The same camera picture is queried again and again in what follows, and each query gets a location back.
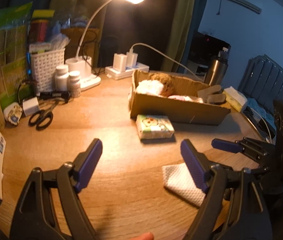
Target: patterned white object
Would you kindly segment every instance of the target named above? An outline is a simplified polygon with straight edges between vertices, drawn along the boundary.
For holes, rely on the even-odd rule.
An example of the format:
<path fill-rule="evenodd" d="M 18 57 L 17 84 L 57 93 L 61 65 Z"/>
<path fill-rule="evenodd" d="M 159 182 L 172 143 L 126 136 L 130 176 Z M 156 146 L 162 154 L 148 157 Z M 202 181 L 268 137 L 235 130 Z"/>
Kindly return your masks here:
<path fill-rule="evenodd" d="M 200 207 L 206 196 L 197 188 L 185 163 L 163 166 L 164 187 Z"/>
<path fill-rule="evenodd" d="M 32 76 L 37 81 L 37 93 L 55 89 L 55 69 L 64 64 L 64 55 L 65 49 L 31 54 Z"/>

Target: charging cable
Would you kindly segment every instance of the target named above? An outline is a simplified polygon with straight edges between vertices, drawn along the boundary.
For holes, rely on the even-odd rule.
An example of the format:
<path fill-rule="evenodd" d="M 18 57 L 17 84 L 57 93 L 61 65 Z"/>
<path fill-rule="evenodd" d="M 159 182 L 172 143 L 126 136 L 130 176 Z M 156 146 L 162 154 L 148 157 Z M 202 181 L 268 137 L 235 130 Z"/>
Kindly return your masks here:
<path fill-rule="evenodd" d="M 137 46 L 137 45 L 142 45 L 142 46 L 148 47 L 148 48 L 150 48 L 150 49 L 156 51 L 156 52 L 159 53 L 160 55 L 162 55 L 162 56 L 164 56 L 164 57 L 170 59 L 172 62 L 174 62 L 174 63 L 176 63 L 176 64 L 182 66 L 183 68 L 185 68 L 186 70 L 188 70 L 190 73 L 192 73 L 195 77 L 199 78 L 199 77 L 198 77 L 195 73 L 193 73 L 189 68 L 187 68 L 187 67 L 184 66 L 183 64 L 177 62 L 176 60 L 172 59 L 171 57 L 168 57 L 166 54 L 160 52 L 158 49 L 155 49 L 154 47 L 152 47 L 152 46 L 150 46 L 150 45 L 148 45 L 148 44 L 145 44 L 145 43 L 135 43 L 135 44 L 130 48 L 129 53 L 133 53 L 133 52 L 134 52 L 134 47 Z"/>
<path fill-rule="evenodd" d="M 269 128 L 268 128 L 268 125 L 267 125 L 265 119 L 264 119 L 264 118 L 261 116 L 261 114 L 258 113 L 255 109 L 253 109 L 253 108 L 250 108 L 250 109 L 252 109 L 257 115 L 259 115 L 259 117 L 264 121 L 264 123 L 265 123 L 265 125 L 266 125 L 266 127 L 267 127 L 267 130 L 268 130 L 268 133 L 269 133 L 270 144 L 272 144 L 270 130 L 269 130 Z"/>

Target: jar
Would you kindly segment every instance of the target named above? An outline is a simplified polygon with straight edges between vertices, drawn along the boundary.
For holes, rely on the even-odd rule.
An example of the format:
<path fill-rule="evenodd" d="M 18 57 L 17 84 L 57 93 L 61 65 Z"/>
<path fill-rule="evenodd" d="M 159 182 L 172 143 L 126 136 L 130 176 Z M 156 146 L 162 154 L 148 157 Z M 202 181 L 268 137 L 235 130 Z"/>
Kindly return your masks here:
<path fill-rule="evenodd" d="M 77 98 L 80 96 L 80 72 L 71 71 L 69 73 L 69 89 L 71 91 L 71 96 Z"/>
<path fill-rule="evenodd" d="M 67 91 L 68 90 L 68 66 L 59 65 L 56 67 L 55 74 L 55 87 L 57 91 Z"/>

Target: table surface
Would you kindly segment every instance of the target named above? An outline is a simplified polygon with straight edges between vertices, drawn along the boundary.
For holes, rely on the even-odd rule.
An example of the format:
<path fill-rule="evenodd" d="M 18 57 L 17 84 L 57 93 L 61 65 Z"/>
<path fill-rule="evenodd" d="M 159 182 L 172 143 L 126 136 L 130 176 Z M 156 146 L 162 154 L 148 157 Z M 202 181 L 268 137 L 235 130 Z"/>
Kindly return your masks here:
<path fill-rule="evenodd" d="M 112 80 L 102 75 L 99 86 L 82 93 L 66 105 L 57 106 L 52 124 L 44 131 L 28 127 L 23 118 L 18 127 L 5 128 L 7 146 L 3 166 L 3 202 L 0 229 L 8 235 L 15 205 L 32 168 L 59 168 L 100 138 L 104 150 L 86 189 L 79 197 L 101 239 L 125 240 L 151 231 L 155 239 L 182 239 L 198 209 L 167 192 L 162 166 L 183 162 L 179 146 L 189 138 L 195 148 L 216 162 L 255 168 L 242 154 L 212 149 L 211 140 L 230 141 L 258 135 L 247 120 L 232 111 L 219 126 L 173 123 L 175 141 L 143 144 L 129 118 L 128 91 L 131 79 Z M 61 229 L 69 233 L 57 190 L 54 205 Z M 221 225 L 227 202 L 217 220 Z"/>

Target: white woven basket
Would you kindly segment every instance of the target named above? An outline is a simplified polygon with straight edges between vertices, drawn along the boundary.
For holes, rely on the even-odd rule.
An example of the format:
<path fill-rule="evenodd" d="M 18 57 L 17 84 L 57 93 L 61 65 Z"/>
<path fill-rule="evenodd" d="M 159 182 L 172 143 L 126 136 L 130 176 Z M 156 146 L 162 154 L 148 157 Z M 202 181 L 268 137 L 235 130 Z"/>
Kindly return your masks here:
<path fill-rule="evenodd" d="M 65 49 L 31 54 L 32 77 L 37 81 L 37 93 L 53 91 L 55 69 L 64 64 Z"/>

